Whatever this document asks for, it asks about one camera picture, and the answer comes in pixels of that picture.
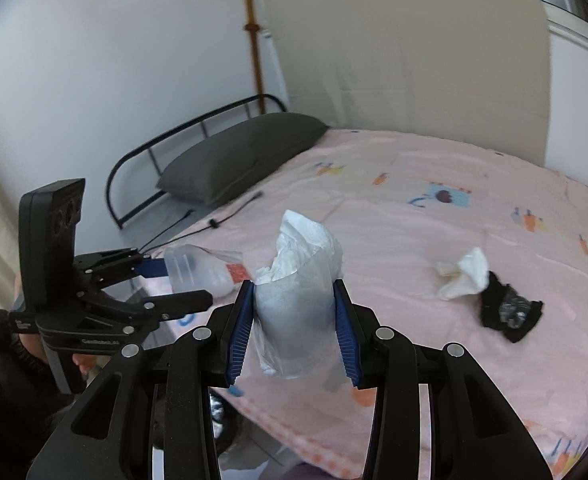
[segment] red label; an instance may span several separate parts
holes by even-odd
[[[227,264],[227,270],[232,276],[234,283],[241,283],[245,280],[251,280],[250,273],[247,272],[243,264]]]

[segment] camera lens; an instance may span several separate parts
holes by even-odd
[[[68,208],[65,210],[65,225],[69,225],[74,216],[74,202],[68,204]]]
[[[58,213],[56,213],[56,216],[54,217],[54,234],[57,235],[62,228],[63,214],[61,213],[61,211],[59,211]]]

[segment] black cable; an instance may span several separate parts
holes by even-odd
[[[198,234],[198,233],[202,233],[203,231],[207,231],[208,229],[218,229],[218,228],[221,226],[221,224],[224,224],[224,223],[225,223],[225,222],[227,222],[227,221],[228,221],[230,218],[232,218],[233,216],[236,216],[236,215],[237,215],[238,213],[240,213],[240,212],[241,212],[241,211],[242,211],[242,210],[243,210],[243,209],[244,209],[244,208],[245,208],[247,205],[249,205],[251,202],[253,202],[253,201],[254,201],[254,200],[256,200],[257,198],[260,198],[260,197],[261,197],[261,196],[263,196],[263,195],[264,195],[264,192],[262,192],[262,191],[257,191],[256,193],[254,193],[254,194],[251,196],[250,200],[248,200],[247,202],[245,202],[245,203],[244,203],[242,206],[240,206],[240,207],[239,207],[239,208],[238,208],[236,211],[234,211],[232,214],[230,214],[230,215],[226,216],[226,217],[225,217],[225,218],[223,218],[222,220],[218,220],[218,221],[217,221],[217,220],[215,220],[215,219],[213,219],[213,218],[212,218],[212,219],[209,221],[209,223],[208,223],[208,224],[207,224],[205,227],[203,227],[203,228],[201,228],[201,229],[198,229],[197,231],[193,231],[193,232],[191,232],[191,233],[187,233],[186,235],[179,236],[178,238],[173,238],[172,240],[168,240],[167,242],[164,242],[164,243],[162,243],[162,244],[158,244],[158,245],[156,245],[156,246],[154,246],[154,247],[150,247],[150,248],[149,248],[149,249],[148,249],[146,252],[148,252],[148,253],[149,253],[149,251],[153,251],[153,250],[155,250],[155,249],[158,249],[158,248],[160,248],[160,247],[166,246],[167,244],[171,244],[171,243],[173,243],[173,242],[175,242],[175,241],[177,241],[177,240],[182,240],[183,238],[187,238],[188,236],[192,236],[192,235],[195,235],[195,234]]]
[[[167,229],[163,229],[161,232],[159,232],[159,234],[157,234],[154,238],[152,238],[145,245],[143,245],[138,250],[138,252],[139,253],[142,253],[143,252],[143,249],[145,249],[150,243],[152,243],[154,240],[156,240],[159,236],[164,235],[165,233],[167,233],[172,227],[174,227],[179,222],[182,222],[184,219],[186,219],[189,215],[191,215],[195,211],[196,211],[196,209],[188,209],[187,212],[182,217],[180,217],[176,222],[174,222],[173,224],[171,224]]]

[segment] gray pillow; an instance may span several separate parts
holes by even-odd
[[[254,117],[175,158],[157,187],[171,195],[222,205],[311,148],[328,126],[303,114]]]

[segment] white wall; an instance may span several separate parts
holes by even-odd
[[[243,0],[0,0],[6,201],[16,211],[24,192],[84,176],[77,251],[120,247],[103,199],[109,171],[151,137],[255,93],[245,22]],[[282,96],[273,48],[261,48],[266,91]],[[180,153],[171,144],[162,165]],[[121,213],[154,192],[151,168],[124,173]]]
[[[545,166],[588,185],[588,50],[551,35],[551,114]]]

